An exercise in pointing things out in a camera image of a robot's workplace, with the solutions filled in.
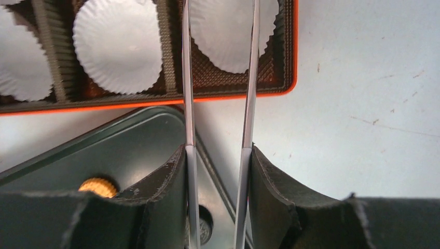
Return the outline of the orange cookie box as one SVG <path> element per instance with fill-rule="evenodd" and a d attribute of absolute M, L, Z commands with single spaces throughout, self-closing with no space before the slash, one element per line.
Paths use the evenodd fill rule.
<path fill-rule="evenodd" d="M 98 87 L 76 59 L 72 41 L 73 19 L 82 1 L 22 1 L 7 9 L 23 17 L 39 32 L 49 50 L 52 72 L 48 97 L 20 101 L 1 95 L 1 115 L 53 113 L 110 108 L 181 104 L 183 102 L 181 17 L 182 1 L 158 1 L 164 65 L 158 81 L 137 94 L 111 93 Z M 258 96 L 283 95 L 297 83 L 298 1 L 279 1 L 274 34 L 259 59 Z"/>

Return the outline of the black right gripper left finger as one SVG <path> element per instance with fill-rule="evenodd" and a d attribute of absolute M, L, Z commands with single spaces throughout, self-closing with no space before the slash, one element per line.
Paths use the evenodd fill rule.
<path fill-rule="evenodd" d="M 162 166 L 116 197 L 140 205 L 130 248 L 184 248 L 187 180 L 183 145 Z"/>

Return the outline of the black baking tray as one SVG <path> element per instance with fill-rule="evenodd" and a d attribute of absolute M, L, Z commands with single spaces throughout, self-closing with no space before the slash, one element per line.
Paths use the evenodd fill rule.
<path fill-rule="evenodd" d="M 1 190 L 74 190 L 105 178 L 123 190 L 163 165 L 185 142 L 183 111 L 139 108 L 1 174 Z M 197 139 L 199 204 L 213 218 L 202 248 L 233 248 L 235 207 L 201 139 Z"/>

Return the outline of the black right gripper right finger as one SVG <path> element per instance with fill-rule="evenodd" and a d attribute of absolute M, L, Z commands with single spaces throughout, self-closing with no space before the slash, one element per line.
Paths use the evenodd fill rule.
<path fill-rule="evenodd" d="M 337 200 L 305 186 L 256 146 L 249 187 L 255 248 L 373 248 L 353 197 Z"/>

